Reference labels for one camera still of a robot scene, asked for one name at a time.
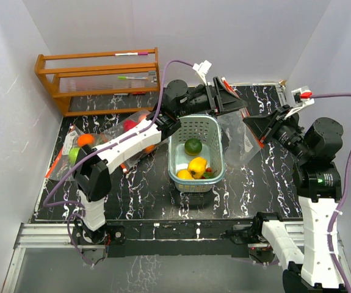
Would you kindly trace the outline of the dark green round fruit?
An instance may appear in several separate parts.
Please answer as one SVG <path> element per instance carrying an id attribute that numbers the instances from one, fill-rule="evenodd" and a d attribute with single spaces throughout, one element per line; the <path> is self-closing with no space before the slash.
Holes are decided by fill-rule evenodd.
<path id="1" fill-rule="evenodd" d="M 197 156 L 202 151 L 202 142 L 196 138 L 190 138 L 185 141 L 184 151 L 189 156 Z"/>

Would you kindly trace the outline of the yellow bell pepper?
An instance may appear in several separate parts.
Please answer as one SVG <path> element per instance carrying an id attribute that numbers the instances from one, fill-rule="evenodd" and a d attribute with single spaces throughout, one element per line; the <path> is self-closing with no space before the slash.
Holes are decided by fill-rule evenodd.
<path id="1" fill-rule="evenodd" d="M 187 170 L 194 179 L 200 179 L 206 171 L 207 163 L 203 157 L 196 157 L 190 161 Z"/>

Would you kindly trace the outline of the cherry tomato bunch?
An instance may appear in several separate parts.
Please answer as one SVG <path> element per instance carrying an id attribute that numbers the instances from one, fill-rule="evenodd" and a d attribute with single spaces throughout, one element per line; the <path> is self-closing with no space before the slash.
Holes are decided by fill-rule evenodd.
<path id="1" fill-rule="evenodd" d="M 216 170 L 213 170 L 211 167 L 208 167 L 202 174 L 201 179 L 213 179 L 216 177 L 216 172 Z"/>

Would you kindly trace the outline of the yellow lemon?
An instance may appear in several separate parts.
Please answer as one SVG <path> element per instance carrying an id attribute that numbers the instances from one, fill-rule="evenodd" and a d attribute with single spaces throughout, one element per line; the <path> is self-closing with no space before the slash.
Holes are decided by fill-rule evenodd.
<path id="1" fill-rule="evenodd" d="M 183 179 L 183 180 L 193 180 L 194 179 L 192 174 L 187 169 L 180 170 L 176 175 L 179 179 Z"/>

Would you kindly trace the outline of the clear orange-zip bag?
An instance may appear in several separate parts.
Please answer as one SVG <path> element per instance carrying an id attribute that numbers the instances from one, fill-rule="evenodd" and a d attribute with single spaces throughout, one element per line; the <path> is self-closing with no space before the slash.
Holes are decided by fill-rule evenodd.
<path id="1" fill-rule="evenodd" d="M 111 128 L 112 136 L 109 141 L 97 145 L 99 158 L 107 161 L 109 173 L 113 173 L 121 165 L 128 171 L 136 165 L 141 158 L 147 155 L 144 149 L 150 145 L 157 145 L 162 140 L 162 134 L 156 124 L 147 118 L 148 111 L 142 110 L 126 120 L 138 122 L 138 125 L 127 132 L 123 130 L 123 121 Z"/>

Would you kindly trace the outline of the orange fruit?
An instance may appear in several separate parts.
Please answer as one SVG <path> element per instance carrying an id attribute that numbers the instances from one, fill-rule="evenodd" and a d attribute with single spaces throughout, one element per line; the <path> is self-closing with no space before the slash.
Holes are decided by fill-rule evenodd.
<path id="1" fill-rule="evenodd" d="M 155 147 L 156 147 L 155 145 L 150 145 L 144 149 L 144 152 L 147 154 L 151 153 L 155 149 Z"/>

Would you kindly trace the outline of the red bell pepper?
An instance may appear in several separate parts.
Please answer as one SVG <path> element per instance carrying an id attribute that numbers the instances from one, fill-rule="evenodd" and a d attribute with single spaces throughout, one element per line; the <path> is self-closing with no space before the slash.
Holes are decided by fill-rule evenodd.
<path id="1" fill-rule="evenodd" d="M 133 120 L 124 120 L 123 121 L 123 130 L 124 132 L 129 131 L 130 129 L 136 127 L 138 125 L 138 122 L 133 121 Z"/>

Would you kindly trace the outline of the small orange tangerine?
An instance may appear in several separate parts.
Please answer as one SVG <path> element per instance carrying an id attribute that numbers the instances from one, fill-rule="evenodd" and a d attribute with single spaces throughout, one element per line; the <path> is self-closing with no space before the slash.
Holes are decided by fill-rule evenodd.
<path id="1" fill-rule="evenodd" d="M 79 148 L 88 145 L 89 147 L 93 147 L 95 145 L 95 138 L 91 134 L 83 134 L 78 137 L 76 141 Z"/>

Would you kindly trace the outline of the green lime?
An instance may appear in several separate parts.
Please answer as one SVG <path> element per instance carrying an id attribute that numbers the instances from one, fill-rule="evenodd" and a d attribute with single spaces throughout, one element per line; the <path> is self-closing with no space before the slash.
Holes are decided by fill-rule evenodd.
<path id="1" fill-rule="evenodd" d="M 68 152 L 68 159 L 71 165 L 75 165 L 78 158 L 79 150 L 80 150 L 79 147 L 73 147 Z"/>

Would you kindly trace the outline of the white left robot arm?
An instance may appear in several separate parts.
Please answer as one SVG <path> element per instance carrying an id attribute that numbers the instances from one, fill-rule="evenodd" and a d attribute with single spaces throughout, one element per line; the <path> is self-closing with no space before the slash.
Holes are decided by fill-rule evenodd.
<path id="1" fill-rule="evenodd" d="M 174 134 L 181 127 L 181 117 L 200 112 L 220 116 L 247 106 L 246 100 L 218 77 L 211 85 L 194 88 L 176 79 L 168 83 L 154 110 L 137 126 L 94 148 L 82 146 L 73 172 L 84 209 L 82 223 L 75 226 L 79 233 L 94 244 L 105 239 L 104 198 L 112 188 L 110 175 L 134 155 Z"/>

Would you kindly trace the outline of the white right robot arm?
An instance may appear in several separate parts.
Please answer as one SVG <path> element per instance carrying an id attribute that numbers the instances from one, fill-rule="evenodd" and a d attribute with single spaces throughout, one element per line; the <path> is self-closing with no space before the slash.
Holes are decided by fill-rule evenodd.
<path id="1" fill-rule="evenodd" d="M 302 209 L 304 248 L 298 248 L 276 213 L 257 213 L 248 235 L 272 247 L 283 269 L 285 292 L 351 292 L 336 251 L 342 188 L 333 161 L 342 147 L 343 127 L 321 117 L 304 131 L 288 105 L 243 121 L 259 142 L 275 140 L 297 158 L 292 177 Z"/>

